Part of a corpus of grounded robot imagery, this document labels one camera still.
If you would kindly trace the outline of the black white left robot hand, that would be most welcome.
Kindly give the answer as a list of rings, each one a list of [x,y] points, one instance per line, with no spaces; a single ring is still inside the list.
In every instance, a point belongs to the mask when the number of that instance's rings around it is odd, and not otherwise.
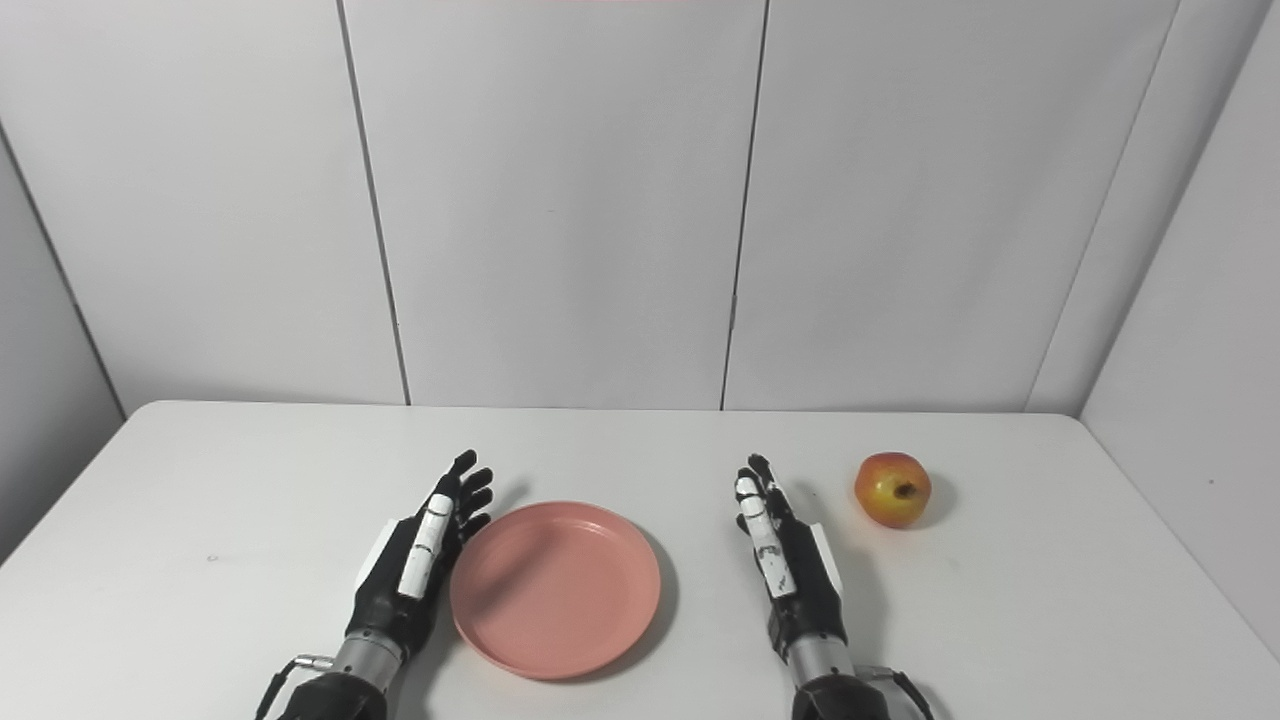
[[[388,537],[355,592],[353,612],[346,628],[348,634],[371,632],[384,635],[399,648],[406,661],[428,643],[444,584],[462,548],[492,520],[486,510],[494,498],[490,488],[493,470],[476,468],[476,462],[475,450],[463,451],[428,493],[428,500],[416,514],[390,523]],[[401,587],[410,555],[420,527],[431,515],[430,500],[436,496],[451,501],[451,511],[440,520],[439,543],[428,573],[415,582],[421,587],[421,594],[404,594]]]

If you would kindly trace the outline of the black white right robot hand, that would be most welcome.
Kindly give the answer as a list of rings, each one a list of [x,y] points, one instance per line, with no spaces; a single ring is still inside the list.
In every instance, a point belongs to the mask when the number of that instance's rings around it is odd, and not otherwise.
[[[737,528],[751,543],[756,570],[765,583],[771,614],[767,632],[773,651],[791,665],[801,641],[849,643],[844,623],[844,587],[819,523],[797,518],[771,462],[748,457],[733,483]]]

